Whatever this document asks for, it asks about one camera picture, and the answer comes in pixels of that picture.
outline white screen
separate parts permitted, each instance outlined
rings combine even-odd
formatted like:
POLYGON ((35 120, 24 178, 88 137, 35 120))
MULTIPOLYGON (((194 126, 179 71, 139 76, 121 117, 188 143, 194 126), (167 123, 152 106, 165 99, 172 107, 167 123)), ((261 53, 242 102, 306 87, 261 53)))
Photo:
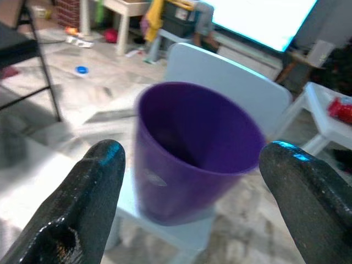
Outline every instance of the white screen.
POLYGON ((317 0, 204 0, 213 22, 274 50, 284 51, 317 0))

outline blue bottle cap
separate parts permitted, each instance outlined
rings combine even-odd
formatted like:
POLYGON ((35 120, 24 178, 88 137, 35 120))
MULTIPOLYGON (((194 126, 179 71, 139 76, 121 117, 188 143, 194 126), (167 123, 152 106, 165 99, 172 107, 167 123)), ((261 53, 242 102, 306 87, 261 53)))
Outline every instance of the blue bottle cap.
POLYGON ((88 68, 84 66, 78 66, 76 67, 76 71, 81 74, 86 74, 88 73, 88 68))

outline floor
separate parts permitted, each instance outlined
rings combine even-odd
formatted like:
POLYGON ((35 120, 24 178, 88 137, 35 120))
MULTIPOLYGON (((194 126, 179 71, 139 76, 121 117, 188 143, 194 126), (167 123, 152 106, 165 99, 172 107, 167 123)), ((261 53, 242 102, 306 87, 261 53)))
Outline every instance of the floor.
MULTIPOLYGON (((64 38, 60 29, 44 29, 40 35, 47 41, 64 38)), ((45 93, 0 113, 0 138, 5 139, 0 141, 0 258, 90 146, 118 140, 131 167, 136 99, 163 79, 166 68, 165 60, 147 64, 139 54, 117 57, 114 46, 99 39, 92 49, 56 43, 43 50, 65 122, 54 121, 45 93), (89 73, 77 73, 79 65, 89 73)), ((42 84, 36 59, 15 67, 20 74, 0 83, 0 103, 42 84)), ((299 145, 315 132, 311 116, 303 112, 283 139, 299 145)), ((333 163, 331 147, 321 157, 333 163)), ((196 264, 304 263, 258 170, 217 202, 216 213, 208 248, 196 264)), ((105 252, 101 263, 167 263, 174 254, 170 245, 124 222, 122 243, 105 252)))

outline person's leg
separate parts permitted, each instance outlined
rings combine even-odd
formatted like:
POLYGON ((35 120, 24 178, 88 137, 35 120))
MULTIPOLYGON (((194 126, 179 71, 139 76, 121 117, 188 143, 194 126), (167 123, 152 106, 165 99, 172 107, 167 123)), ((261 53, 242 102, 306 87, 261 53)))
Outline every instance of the person's leg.
POLYGON ((214 7, 210 4, 199 1, 195 4, 195 10, 200 12, 200 16, 198 18, 194 36, 194 44, 197 46, 201 46, 201 35, 203 35, 206 31, 207 37, 205 41, 212 45, 214 48, 218 48, 219 44, 213 38, 213 15, 214 15, 214 7))

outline brick wall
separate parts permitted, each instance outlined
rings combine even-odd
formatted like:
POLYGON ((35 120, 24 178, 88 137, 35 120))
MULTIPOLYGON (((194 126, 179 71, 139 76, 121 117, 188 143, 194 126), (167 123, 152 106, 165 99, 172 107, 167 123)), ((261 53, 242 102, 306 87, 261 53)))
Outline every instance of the brick wall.
POLYGON ((80 0, 57 0, 58 24, 79 28, 80 0))

